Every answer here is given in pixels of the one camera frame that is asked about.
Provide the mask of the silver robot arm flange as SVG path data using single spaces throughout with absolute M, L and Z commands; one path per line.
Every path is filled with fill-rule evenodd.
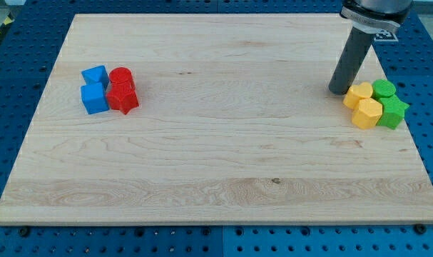
M 367 34 L 396 34 L 409 15 L 413 0 L 342 0 L 341 17 Z

